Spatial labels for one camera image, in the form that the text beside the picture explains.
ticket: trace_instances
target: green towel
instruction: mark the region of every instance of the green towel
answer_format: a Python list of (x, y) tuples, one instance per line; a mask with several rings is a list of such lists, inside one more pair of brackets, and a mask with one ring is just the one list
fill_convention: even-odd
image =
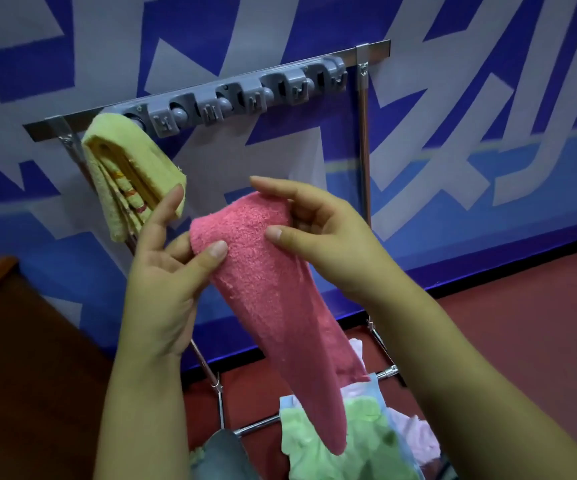
[(403, 459), (398, 437), (374, 397), (344, 400), (347, 446), (339, 456), (328, 451), (301, 408), (279, 412), (282, 452), (290, 459), (290, 480), (418, 480)]

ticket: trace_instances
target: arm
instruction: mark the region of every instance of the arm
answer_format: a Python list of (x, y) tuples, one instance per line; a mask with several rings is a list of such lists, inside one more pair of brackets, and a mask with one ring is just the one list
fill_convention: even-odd
[(117, 355), (104, 403), (94, 478), (188, 479), (180, 356), (197, 297), (228, 249), (192, 256), (188, 234), (164, 249), (183, 192), (173, 189), (144, 225), (131, 266)]
[(577, 478), (577, 444), (470, 345), (347, 202), (287, 180), (251, 182), (293, 201), (296, 228), (271, 226), (268, 239), (371, 315), (460, 478)]

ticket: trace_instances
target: left hand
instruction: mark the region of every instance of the left hand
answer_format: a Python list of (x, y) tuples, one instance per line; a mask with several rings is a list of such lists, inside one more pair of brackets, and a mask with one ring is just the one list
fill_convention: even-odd
[(166, 225), (176, 218), (183, 196), (182, 186), (175, 186), (142, 227), (128, 276), (118, 351), (147, 360), (179, 357), (192, 337), (199, 293), (228, 253), (227, 244), (218, 241), (193, 257), (188, 233), (164, 249)]

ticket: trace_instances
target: mop holder rack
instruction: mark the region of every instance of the mop holder rack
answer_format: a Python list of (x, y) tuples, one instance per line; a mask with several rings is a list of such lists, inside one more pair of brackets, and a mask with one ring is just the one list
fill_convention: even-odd
[[(84, 159), (78, 133), (86, 131), (93, 118), (100, 113), (122, 114), (131, 119), (151, 138), (165, 138), (197, 125), (213, 125), (232, 116), (258, 115), (274, 105), (306, 103), (310, 97), (346, 90), (347, 69), (357, 66), (356, 89), (358, 108), (359, 160), (362, 176), (362, 203), (364, 218), (370, 226), (370, 161), (368, 144), (368, 67), (381, 62), (391, 53), (391, 41), (364, 43), (331, 54), (311, 57), (268, 69), (216, 80), (163, 94), (145, 96), (120, 103), (99, 106), (66, 115), (51, 116), (24, 125), (33, 141), (59, 138), (70, 158), (78, 165), (93, 187)], [(130, 236), (126, 245), (135, 253), (136, 240)], [(385, 356), (384, 342), (368, 317), (366, 325)], [(218, 399), (220, 427), (225, 428), (224, 388), (219, 373), (214, 373), (194, 340), (190, 346), (197, 361), (211, 382)], [(387, 379), (399, 373), (393, 363), (378, 373), (378, 379)], [(279, 415), (264, 418), (235, 430), (238, 436), (252, 433), (279, 421)]]

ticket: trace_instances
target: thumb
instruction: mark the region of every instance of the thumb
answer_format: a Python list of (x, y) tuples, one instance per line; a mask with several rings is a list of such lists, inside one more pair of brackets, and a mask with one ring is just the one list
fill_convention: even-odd
[(186, 266), (175, 271), (188, 296), (195, 294), (195, 291), (208, 280), (208, 277), (219, 267), (227, 254), (227, 243), (217, 241), (191, 259)]
[(265, 234), (266, 238), (276, 246), (309, 262), (317, 244), (317, 238), (320, 237), (288, 226), (269, 226)]

